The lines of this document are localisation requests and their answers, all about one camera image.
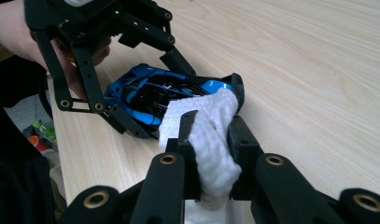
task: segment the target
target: floor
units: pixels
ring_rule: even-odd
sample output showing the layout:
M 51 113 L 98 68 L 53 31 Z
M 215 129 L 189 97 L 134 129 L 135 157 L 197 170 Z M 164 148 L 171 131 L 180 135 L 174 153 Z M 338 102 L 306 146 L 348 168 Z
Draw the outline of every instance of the floor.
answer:
M 38 95 L 25 98 L 15 106 L 6 108 L 6 112 L 21 132 L 32 125 L 36 119 L 53 125 L 53 121 L 42 106 Z

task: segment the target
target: wooden table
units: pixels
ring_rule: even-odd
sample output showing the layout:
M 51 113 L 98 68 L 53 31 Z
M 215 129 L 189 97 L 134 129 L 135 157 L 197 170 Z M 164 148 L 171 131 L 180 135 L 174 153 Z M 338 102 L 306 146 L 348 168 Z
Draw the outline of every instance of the wooden table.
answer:
M 380 194 L 380 0 L 157 3 L 173 13 L 176 47 L 198 76 L 242 76 L 240 116 L 265 152 L 289 158 L 333 198 L 347 188 Z M 162 52 L 116 40 L 97 67 L 103 91 L 139 63 L 165 68 Z M 94 185 L 124 191 L 163 152 L 52 102 L 68 203 Z

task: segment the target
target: white cloth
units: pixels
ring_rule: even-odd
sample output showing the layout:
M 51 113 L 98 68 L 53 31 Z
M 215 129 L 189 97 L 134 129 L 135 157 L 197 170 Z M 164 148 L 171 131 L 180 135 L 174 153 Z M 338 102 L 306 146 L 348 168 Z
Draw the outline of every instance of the white cloth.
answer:
M 178 137 L 181 115 L 198 110 L 189 140 L 195 151 L 203 192 L 198 203 L 186 201 L 186 223 L 227 221 L 225 207 L 228 195 L 242 172 L 227 146 L 228 125 L 237 107 L 235 95 L 222 88 L 215 94 L 172 101 L 168 105 L 160 126 L 162 148 L 165 148 L 168 138 Z

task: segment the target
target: black cable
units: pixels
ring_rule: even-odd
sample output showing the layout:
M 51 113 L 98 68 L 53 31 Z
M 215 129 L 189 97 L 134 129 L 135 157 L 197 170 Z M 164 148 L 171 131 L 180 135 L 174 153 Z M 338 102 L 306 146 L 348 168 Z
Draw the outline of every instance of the black cable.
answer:
M 39 76 L 38 96 L 39 96 L 42 106 L 44 107 L 44 110 L 47 112 L 49 117 L 53 120 L 52 108 L 50 107 L 46 91 L 47 91 L 47 74 L 45 74 L 44 76 Z

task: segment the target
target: toy car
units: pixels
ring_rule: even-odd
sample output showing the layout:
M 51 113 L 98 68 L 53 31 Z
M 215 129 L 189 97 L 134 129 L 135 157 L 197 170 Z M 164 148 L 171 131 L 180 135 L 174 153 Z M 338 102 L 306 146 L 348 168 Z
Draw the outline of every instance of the toy car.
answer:
M 110 83 L 104 99 L 107 108 L 117 105 L 143 127 L 156 131 L 171 100 L 212 94 L 219 88 L 232 90 L 241 107 L 244 88 L 237 74 L 189 77 L 141 63 Z

